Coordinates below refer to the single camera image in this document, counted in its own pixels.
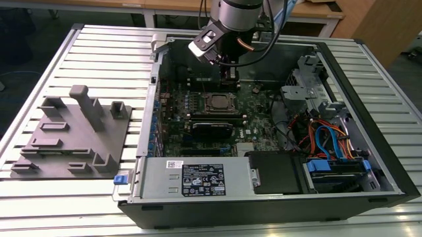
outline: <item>workbench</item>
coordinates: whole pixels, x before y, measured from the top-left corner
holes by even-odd
[[[43,116],[46,96],[69,97],[74,84],[91,87],[101,104],[123,101],[135,109],[127,130],[121,170],[135,167],[143,108],[153,70],[151,40],[157,32],[195,36],[199,31],[86,25],[65,39],[39,83],[0,141],[0,236],[409,236],[422,233],[422,198],[374,209],[346,221],[143,230],[117,202],[130,186],[113,180],[10,181],[11,166]],[[396,155],[422,192],[422,115],[364,44],[352,39],[281,36],[281,40],[322,41],[350,80]],[[334,96],[340,92],[329,80]]]
[[[201,0],[0,0],[0,6],[143,14],[146,26],[155,28],[157,15],[198,17]],[[207,12],[210,10],[211,0],[207,1]],[[328,38],[344,18],[345,13],[332,11],[326,4],[304,2],[297,4],[288,21],[324,24],[320,37]]]

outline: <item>slotted metal surface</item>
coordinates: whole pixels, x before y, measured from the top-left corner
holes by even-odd
[[[421,236],[422,198],[394,208],[380,208],[346,221],[289,223],[202,229],[142,230],[117,207],[130,186],[114,186],[113,180],[9,181],[10,169],[19,159],[21,147],[43,116],[37,108],[45,96],[67,97],[74,84],[86,84],[90,96],[102,104],[123,100],[135,108],[127,131],[121,169],[135,167],[137,145],[146,105],[146,91],[153,61],[151,38],[157,32],[195,35],[195,31],[171,31],[131,27],[87,25],[73,30],[58,56],[38,85],[39,92],[17,118],[7,149],[0,158],[0,235],[4,236],[113,236],[113,235],[242,235],[242,236]],[[373,115],[393,150],[422,192],[422,124],[421,115],[397,84],[376,66],[365,47],[349,39],[281,37],[286,40],[326,42],[357,93]],[[329,84],[341,100],[332,80]]]

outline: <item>metal bracket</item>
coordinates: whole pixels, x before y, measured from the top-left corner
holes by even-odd
[[[322,102],[318,106],[318,111],[325,118],[333,118],[345,107],[345,102]]]
[[[282,87],[285,98],[290,100],[306,100],[309,98],[317,98],[317,94],[313,89],[306,89],[302,86],[286,85]]]
[[[151,39],[151,50],[153,53],[159,53],[165,50],[165,46],[167,44],[167,34],[166,33],[155,33]]]
[[[201,51],[207,51],[217,43],[217,41],[228,34],[230,30],[225,28],[220,21],[207,25],[203,31],[194,39],[194,44]]]
[[[250,175],[252,175],[252,182],[253,182],[254,187],[260,187],[262,185],[262,181],[260,179],[258,169],[252,169]]]

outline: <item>robot end effector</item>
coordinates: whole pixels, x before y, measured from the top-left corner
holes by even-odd
[[[211,20],[189,47],[202,62],[238,62],[249,51],[256,32],[272,31],[270,18],[261,14],[264,0],[213,1]]]

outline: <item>blue plastic clip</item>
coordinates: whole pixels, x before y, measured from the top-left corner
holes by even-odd
[[[127,185],[129,175],[117,175],[114,177],[113,183],[115,185]]]
[[[310,172],[332,171],[332,167],[326,159],[313,159],[310,162],[306,163],[306,165]]]
[[[159,108],[159,101],[158,100],[154,101],[154,108],[155,109]]]
[[[368,160],[364,160],[364,167],[368,171],[370,171],[372,166],[370,166],[370,162]]]

